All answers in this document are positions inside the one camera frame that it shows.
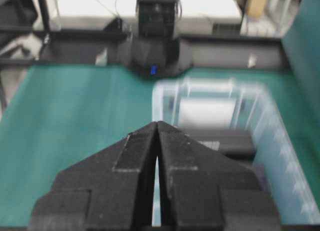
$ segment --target green table surface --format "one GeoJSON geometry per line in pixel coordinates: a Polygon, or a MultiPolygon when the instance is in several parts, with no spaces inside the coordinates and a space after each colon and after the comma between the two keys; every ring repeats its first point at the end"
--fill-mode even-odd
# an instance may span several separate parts
{"type": "MultiPolygon", "coordinates": [[[[184,76],[265,84],[320,204],[320,128],[290,72],[194,68],[184,76]]],[[[33,66],[0,122],[0,226],[28,225],[57,172],[151,122],[154,83],[120,66],[33,66]]]]}

